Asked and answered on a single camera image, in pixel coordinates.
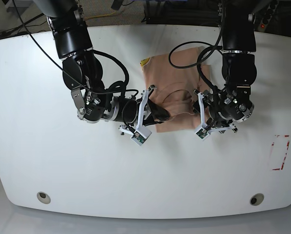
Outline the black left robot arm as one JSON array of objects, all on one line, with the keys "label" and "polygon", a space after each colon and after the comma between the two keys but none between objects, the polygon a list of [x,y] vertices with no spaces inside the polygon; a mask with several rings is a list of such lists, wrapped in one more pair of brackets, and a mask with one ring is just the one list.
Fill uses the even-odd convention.
[{"label": "black left robot arm", "polygon": [[[200,103],[194,106],[197,111],[203,107],[209,112],[210,116],[201,122],[206,129],[227,128],[235,121],[243,122],[254,110],[250,100],[251,85],[257,77],[254,6],[250,0],[223,0],[219,38],[197,59],[197,71],[212,91],[205,92]],[[222,52],[223,89],[212,84],[202,71],[202,62],[215,50]]]}]

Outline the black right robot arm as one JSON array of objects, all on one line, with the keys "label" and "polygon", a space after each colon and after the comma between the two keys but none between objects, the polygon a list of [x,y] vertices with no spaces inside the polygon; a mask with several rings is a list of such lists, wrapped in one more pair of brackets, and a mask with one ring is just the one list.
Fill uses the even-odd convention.
[{"label": "black right robot arm", "polygon": [[[71,91],[78,117],[89,123],[99,120],[122,122],[130,127],[141,118],[145,126],[160,124],[171,118],[170,113],[145,99],[126,98],[129,73],[115,57],[93,49],[92,41],[83,18],[83,9],[75,0],[37,0],[35,4],[47,17],[57,54],[62,60],[63,81]],[[103,67],[96,56],[115,62],[124,73],[119,80],[105,87]]]}]

